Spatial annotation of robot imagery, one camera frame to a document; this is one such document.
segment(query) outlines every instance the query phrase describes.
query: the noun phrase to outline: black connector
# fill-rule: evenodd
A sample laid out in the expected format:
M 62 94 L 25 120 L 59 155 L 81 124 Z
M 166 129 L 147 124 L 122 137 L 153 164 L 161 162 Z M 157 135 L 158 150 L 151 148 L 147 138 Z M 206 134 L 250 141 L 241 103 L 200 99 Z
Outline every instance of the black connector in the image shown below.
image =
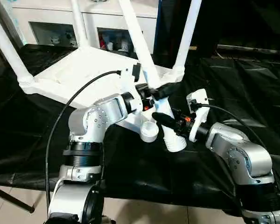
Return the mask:
M 197 103 L 195 99 L 188 102 L 190 113 L 195 113 L 201 106 L 200 103 Z
M 181 86 L 181 83 L 167 83 L 157 89 L 151 89 L 150 93 L 156 100 L 163 99 L 172 95 Z

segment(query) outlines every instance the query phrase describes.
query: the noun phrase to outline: shelf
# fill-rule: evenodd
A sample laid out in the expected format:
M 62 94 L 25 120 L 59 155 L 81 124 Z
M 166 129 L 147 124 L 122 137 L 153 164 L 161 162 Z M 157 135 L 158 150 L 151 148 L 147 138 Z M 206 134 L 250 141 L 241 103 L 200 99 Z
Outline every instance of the shelf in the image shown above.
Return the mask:
M 137 17 L 157 18 L 159 0 L 131 0 Z M 117 0 L 92 2 L 79 0 L 83 13 L 122 15 Z M 71 11 L 70 0 L 14 0 L 13 8 L 32 8 L 45 10 Z

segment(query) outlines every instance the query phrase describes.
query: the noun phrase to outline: tiled floor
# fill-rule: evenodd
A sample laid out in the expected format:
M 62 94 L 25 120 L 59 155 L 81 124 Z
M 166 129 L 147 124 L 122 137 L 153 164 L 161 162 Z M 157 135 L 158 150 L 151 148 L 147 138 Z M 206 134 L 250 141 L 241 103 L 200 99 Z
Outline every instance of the tiled floor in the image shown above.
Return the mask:
M 46 220 L 45 194 L 36 190 L 0 187 L 3 191 L 36 209 L 30 214 L 0 199 L 0 224 L 42 224 Z M 104 215 L 118 224 L 187 224 L 187 208 L 184 206 L 150 203 L 137 200 L 106 198 Z M 231 217 L 220 210 L 191 208 L 188 210 L 190 224 L 243 224 L 243 220 Z

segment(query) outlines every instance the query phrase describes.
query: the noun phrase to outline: white bracket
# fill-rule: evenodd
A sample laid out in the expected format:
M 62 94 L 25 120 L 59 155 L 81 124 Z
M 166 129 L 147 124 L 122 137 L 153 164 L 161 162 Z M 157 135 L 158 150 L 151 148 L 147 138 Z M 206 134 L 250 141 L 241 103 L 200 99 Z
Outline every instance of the white bracket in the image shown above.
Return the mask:
M 187 103 L 188 103 L 189 107 L 190 107 L 190 102 L 192 100 L 196 100 L 196 102 L 200 103 L 200 104 L 209 104 L 205 89 L 199 89 L 199 90 L 187 95 Z M 193 125 L 190 135 L 189 135 L 190 141 L 195 142 L 197 140 L 197 139 L 195 139 L 195 136 L 196 136 L 198 127 L 201 125 L 201 123 L 206 122 L 207 115 L 209 114 L 209 110 L 210 110 L 210 108 L 208 108 L 208 107 L 201 107 L 195 112 L 196 113 L 195 122 L 194 122 L 194 125 Z
M 120 84 L 121 88 L 120 90 L 124 92 L 129 92 L 133 96 L 133 100 L 130 101 L 131 109 L 133 114 L 138 114 L 142 112 L 143 109 L 143 103 L 141 100 L 141 97 L 139 93 L 136 90 L 135 87 L 135 77 L 132 75 L 133 73 L 133 66 L 130 66 L 129 68 L 123 69 L 120 74 Z

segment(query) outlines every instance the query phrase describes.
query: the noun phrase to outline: white cabinet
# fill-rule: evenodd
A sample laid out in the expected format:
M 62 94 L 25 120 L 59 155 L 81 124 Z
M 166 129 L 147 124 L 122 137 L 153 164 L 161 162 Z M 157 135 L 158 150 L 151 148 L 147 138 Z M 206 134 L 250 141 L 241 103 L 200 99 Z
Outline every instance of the white cabinet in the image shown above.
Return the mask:
M 158 2 L 159 0 L 131 0 L 151 53 L 154 50 Z M 117 33 L 127 30 L 117 0 L 99 3 L 80 0 L 79 4 L 91 46 L 100 47 L 100 30 L 109 29 Z M 75 39 L 73 33 L 76 28 L 70 0 L 17 0 L 12 3 L 12 7 L 27 43 L 54 44 L 56 38 L 59 38 L 60 45 L 66 46 L 70 39 Z
M 62 26 L 65 24 L 70 25 L 74 31 L 76 30 L 75 25 L 73 25 L 72 12 L 13 8 L 13 14 L 26 42 L 30 44 L 46 44 L 58 33 L 60 33 L 60 36 L 66 35 L 66 30 L 63 32 Z M 59 24 L 60 29 L 58 30 L 53 24 Z
M 143 17 L 137 17 L 137 19 L 149 51 L 153 53 L 156 19 Z M 86 26 L 87 37 L 90 40 L 91 46 L 95 48 L 100 47 L 98 35 L 100 29 L 127 30 L 126 21 L 122 15 L 83 13 L 83 20 Z

